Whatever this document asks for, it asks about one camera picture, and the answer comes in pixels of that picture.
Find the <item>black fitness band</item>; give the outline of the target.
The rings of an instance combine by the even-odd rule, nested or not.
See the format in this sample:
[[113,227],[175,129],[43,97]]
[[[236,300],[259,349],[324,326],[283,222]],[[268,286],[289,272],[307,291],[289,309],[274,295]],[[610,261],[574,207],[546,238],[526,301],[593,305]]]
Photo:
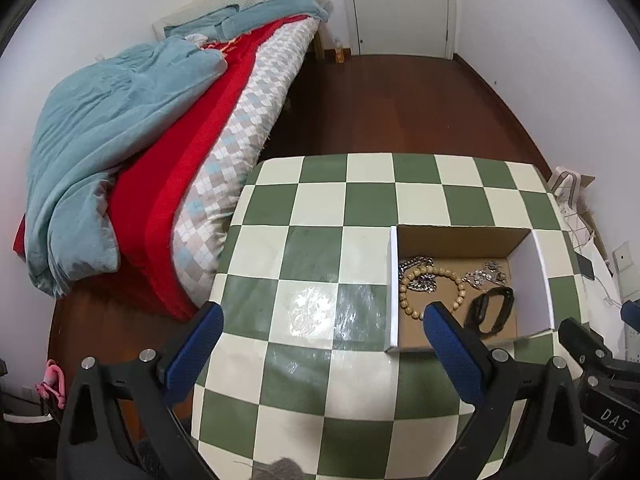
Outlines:
[[486,339],[500,333],[512,313],[514,291],[509,286],[497,286],[477,296],[466,312],[464,327]]

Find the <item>black smartphone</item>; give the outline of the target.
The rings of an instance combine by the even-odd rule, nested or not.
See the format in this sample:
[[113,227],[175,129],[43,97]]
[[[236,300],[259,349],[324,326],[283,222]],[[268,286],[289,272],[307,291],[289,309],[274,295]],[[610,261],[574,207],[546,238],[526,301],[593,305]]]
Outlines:
[[576,252],[575,256],[579,273],[582,274],[582,277],[589,281],[594,281],[596,279],[596,274],[594,274],[592,261],[579,252]]

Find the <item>white cardboard box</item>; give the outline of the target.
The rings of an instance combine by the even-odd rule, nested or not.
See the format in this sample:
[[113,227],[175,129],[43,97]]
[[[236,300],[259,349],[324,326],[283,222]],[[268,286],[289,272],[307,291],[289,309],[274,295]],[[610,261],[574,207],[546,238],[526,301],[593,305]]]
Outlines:
[[387,353],[430,351],[424,309],[440,301],[462,324],[471,302],[497,286],[514,291],[509,321],[498,346],[537,336],[555,326],[540,236],[531,229],[495,226],[409,226],[390,229]]

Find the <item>green white checkered tablecloth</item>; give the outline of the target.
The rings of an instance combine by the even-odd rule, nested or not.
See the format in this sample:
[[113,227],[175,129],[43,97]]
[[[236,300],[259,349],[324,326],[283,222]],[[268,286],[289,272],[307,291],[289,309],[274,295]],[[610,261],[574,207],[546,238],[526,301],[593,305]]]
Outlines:
[[247,178],[210,296],[224,334],[195,387],[192,434],[223,479],[287,457],[311,479],[428,476],[472,414],[434,356],[387,351],[395,226],[507,228],[539,271],[512,283],[541,316],[514,358],[561,353],[555,327],[586,298],[538,170],[465,156],[277,158]]

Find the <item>diamond pattern mattress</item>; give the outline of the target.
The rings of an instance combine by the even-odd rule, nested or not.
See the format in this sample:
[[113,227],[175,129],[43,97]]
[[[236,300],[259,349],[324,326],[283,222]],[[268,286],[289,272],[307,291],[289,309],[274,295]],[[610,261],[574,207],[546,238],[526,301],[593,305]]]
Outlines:
[[238,102],[183,196],[171,255],[178,282],[194,306],[209,297],[242,189],[319,26],[318,18],[284,24],[258,47]]

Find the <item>pink clip object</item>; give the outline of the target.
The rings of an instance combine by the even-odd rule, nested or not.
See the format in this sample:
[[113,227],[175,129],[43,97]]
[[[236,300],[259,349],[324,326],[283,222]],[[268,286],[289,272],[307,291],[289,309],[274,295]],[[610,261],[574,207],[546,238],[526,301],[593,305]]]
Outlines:
[[35,389],[42,400],[53,400],[60,410],[65,408],[65,377],[55,360],[47,360],[42,381],[35,385]]

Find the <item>white quilted tote bag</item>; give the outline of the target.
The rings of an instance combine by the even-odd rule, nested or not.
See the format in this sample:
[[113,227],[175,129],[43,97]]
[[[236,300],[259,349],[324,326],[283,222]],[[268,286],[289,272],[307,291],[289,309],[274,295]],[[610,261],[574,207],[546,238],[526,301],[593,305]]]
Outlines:
[[564,226],[568,229],[570,242],[576,252],[581,252],[589,243],[593,243],[603,260],[608,261],[596,220],[586,202],[586,188],[594,180],[596,178],[588,174],[556,166],[547,186],[558,204]]

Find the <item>red bed sheet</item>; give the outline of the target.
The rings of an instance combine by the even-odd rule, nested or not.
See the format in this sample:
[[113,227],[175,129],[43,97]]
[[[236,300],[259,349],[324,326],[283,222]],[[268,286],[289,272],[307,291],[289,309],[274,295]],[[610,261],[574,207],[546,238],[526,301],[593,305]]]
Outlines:
[[[83,278],[70,292],[79,282],[96,278],[142,310],[179,321],[194,315],[196,307],[182,290],[172,262],[176,213],[238,102],[258,47],[280,26],[302,18],[279,18],[233,40],[204,44],[204,49],[227,57],[230,74],[221,76],[149,148],[118,167],[106,192],[106,214],[116,234],[119,267]],[[25,215],[14,249],[26,263],[24,235]]]

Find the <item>teal blue blanket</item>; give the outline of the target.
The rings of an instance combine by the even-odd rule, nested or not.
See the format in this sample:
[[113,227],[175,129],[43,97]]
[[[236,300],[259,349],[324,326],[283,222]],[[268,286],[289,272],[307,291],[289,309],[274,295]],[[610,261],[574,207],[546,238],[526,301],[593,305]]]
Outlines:
[[30,281],[60,298],[83,278],[114,272],[106,214],[118,167],[149,148],[221,76],[227,57],[204,49],[295,15],[321,21],[330,0],[195,0],[137,44],[63,79],[38,118],[27,169],[25,260]]

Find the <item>small orange bottle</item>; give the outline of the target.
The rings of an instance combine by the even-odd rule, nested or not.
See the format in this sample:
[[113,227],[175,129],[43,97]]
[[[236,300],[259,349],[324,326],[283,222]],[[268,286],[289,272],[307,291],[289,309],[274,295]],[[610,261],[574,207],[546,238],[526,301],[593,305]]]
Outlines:
[[345,62],[343,44],[338,38],[334,39],[334,58],[336,64],[343,64]]

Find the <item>white door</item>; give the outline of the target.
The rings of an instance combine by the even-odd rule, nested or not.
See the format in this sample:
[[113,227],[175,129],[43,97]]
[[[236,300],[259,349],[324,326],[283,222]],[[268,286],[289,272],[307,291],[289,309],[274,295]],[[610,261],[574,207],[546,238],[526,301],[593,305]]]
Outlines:
[[345,0],[352,53],[452,58],[457,0]]

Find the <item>white wall socket strip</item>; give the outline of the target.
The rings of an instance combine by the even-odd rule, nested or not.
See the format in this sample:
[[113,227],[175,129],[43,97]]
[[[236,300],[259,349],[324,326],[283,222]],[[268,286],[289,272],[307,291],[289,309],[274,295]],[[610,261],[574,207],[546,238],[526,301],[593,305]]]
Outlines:
[[[639,299],[639,267],[634,263],[628,242],[612,252],[615,275],[622,302]],[[628,361],[639,362],[639,333],[625,326],[625,356]]]

